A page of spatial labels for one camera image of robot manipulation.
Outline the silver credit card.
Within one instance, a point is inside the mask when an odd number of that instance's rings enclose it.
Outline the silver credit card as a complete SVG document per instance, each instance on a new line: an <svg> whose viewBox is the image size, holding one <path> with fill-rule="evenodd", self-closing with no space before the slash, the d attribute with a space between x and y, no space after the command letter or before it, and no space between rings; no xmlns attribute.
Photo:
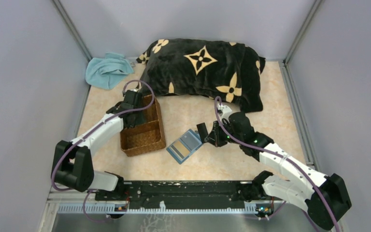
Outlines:
<svg viewBox="0 0 371 232"><path fill-rule="evenodd" d="M199 136L191 130L183 134L181 140L190 151L197 150L202 145Z"/></svg>

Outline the teal leather card holder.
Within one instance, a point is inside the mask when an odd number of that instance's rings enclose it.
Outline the teal leather card holder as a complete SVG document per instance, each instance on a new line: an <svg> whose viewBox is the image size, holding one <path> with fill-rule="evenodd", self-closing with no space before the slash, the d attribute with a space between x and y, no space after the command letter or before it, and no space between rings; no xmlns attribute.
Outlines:
<svg viewBox="0 0 371 232"><path fill-rule="evenodd" d="M166 150L178 164L182 164L202 145L203 143L201 142L198 132L189 129L181 137L171 143Z"/></svg>

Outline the gold striped credit card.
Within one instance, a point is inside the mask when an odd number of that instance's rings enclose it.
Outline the gold striped credit card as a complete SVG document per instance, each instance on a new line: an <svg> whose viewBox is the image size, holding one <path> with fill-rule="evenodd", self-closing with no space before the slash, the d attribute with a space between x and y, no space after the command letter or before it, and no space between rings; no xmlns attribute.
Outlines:
<svg viewBox="0 0 371 232"><path fill-rule="evenodd" d="M185 160L189 154L188 148L181 142L181 140L173 142L172 145L170 145L170 150L180 161Z"/></svg>

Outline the woven brown divided basket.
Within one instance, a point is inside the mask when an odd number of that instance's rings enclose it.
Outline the woven brown divided basket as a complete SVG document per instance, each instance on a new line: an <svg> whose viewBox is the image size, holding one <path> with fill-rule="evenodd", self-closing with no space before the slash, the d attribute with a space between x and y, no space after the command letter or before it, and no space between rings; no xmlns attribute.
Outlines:
<svg viewBox="0 0 371 232"><path fill-rule="evenodd" d="M128 157L133 157L166 147L160 104L155 99L152 105L135 112L135 126L120 132L120 148Z"/></svg>

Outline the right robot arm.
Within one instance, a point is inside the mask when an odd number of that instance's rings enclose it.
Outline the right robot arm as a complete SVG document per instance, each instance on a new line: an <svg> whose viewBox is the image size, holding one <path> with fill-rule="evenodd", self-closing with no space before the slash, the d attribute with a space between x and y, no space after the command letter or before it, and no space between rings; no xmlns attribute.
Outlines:
<svg viewBox="0 0 371 232"><path fill-rule="evenodd" d="M222 111L211 131L205 123L198 124L197 129L203 143L215 147L238 144L244 154L284 176L281 179L271 172L261 172L252 181L255 197L280 198L304 211L318 227L340 231L339 220L352 206L342 177L326 175L298 161L271 137L255 131L243 112Z"/></svg>

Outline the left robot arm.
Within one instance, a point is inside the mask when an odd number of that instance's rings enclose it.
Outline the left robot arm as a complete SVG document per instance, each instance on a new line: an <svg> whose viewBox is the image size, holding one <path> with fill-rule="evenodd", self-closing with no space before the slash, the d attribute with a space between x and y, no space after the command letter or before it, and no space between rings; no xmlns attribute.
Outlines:
<svg viewBox="0 0 371 232"><path fill-rule="evenodd" d="M108 109L91 129L71 141L56 144L52 173L52 187L58 191L104 190L114 200L120 200L126 188L116 174L96 171L93 157L114 135L139 124L144 110L152 106L154 94L144 104L144 95L136 90L123 93L124 99Z"/></svg>

